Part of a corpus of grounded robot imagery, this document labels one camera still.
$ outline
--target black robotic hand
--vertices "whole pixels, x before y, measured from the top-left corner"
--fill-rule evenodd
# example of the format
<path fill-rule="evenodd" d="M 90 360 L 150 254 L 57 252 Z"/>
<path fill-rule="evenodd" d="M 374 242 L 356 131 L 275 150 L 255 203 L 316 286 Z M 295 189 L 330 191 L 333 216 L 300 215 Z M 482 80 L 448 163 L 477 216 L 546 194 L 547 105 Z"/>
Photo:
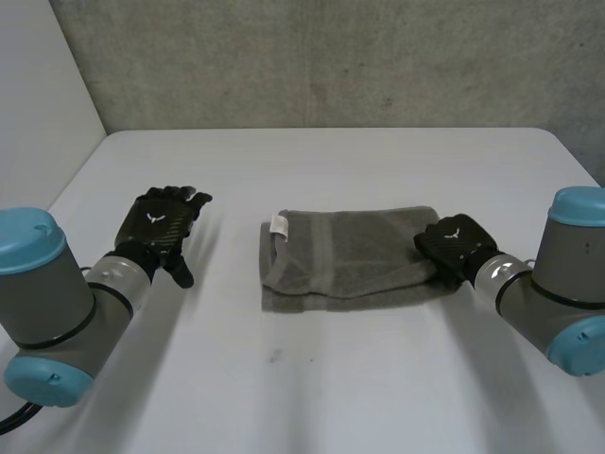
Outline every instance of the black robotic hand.
<path fill-rule="evenodd" d="M 493 238 L 466 215 L 428 225 L 425 232 L 414 236 L 414 244 L 435 264 L 441 280 L 453 286 L 466 280 L 474 285 L 486 260 L 501 254 Z"/>
<path fill-rule="evenodd" d="M 191 288 L 193 275 L 182 256 L 182 242 L 191 233 L 201 207 L 212 196 L 191 186 L 152 187 L 130 208 L 115 238 L 115 251 L 145 270 L 149 280 L 164 268 L 182 288 Z"/>

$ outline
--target white wall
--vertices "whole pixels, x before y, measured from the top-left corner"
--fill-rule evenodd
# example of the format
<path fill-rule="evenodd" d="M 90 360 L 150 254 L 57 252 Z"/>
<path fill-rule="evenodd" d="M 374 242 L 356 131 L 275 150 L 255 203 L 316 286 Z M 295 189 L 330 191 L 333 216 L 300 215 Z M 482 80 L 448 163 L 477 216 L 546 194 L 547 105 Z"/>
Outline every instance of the white wall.
<path fill-rule="evenodd" d="M 105 137 L 46 0 L 0 0 L 0 208 L 47 208 Z"/>

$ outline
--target gray wall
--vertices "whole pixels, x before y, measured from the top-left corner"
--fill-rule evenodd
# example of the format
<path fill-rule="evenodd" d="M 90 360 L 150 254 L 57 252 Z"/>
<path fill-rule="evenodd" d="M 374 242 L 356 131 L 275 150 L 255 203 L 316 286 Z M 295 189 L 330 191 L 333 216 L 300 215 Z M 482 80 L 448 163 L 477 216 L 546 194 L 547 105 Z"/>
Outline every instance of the gray wall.
<path fill-rule="evenodd" d="M 605 183 L 603 0 L 51 5 L 108 132 L 540 127 Z"/>

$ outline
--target blue joint cap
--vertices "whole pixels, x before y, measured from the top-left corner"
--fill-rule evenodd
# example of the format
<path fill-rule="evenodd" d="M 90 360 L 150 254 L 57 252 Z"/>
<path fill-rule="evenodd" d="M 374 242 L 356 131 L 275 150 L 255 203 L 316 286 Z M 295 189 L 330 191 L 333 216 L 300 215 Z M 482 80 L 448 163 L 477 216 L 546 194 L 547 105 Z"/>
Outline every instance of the blue joint cap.
<path fill-rule="evenodd" d="M 80 369 L 48 358 L 16 357 L 4 372 L 4 381 L 19 397 L 45 407 L 71 407 L 93 386 Z"/>
<path fill-rule="evenodd" d="M 567 326 L 550 342 L 546 357 L 569 375 L 593 375 L 605 369 L 605 315 Z"/>
<path fill-rule="evenodd" d="M 561 224 L 605 227 L 605 188 L 565 187 L 555 195 L 548 217 Z"/>
<path fill-rule="evenodd" d="M 40 208 L 0 211 L 0 276 L 32 271 L 65 249 L 65 233 Z"/>

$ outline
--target logo on robotic hand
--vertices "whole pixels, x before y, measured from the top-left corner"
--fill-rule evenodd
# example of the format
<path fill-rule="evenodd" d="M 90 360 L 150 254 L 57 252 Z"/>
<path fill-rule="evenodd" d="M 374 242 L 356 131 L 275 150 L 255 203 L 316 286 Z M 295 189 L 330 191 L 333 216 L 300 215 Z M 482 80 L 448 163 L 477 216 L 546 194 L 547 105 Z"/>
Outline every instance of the logo on robotic hand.
<path fill-rule="evenodd" d="M 151 222 L 152 224 L 155 224 L 158 220 L 162 220 L 165 218 L 166 218 L 165 215 L 161 215 L 160 217 L 155 218 L 151 214 L 147 213 L 147 219 L 149 219 L 149 222 Z"/>
<path fill-rule="evenodd" d="M 443 237 L 444 238 L 455 238 L 455 239 L 458 239 L 459 233 L 460 233 L 460 229 L 456 229 L 456 232 L 453 235 L 444 235 Z"/>

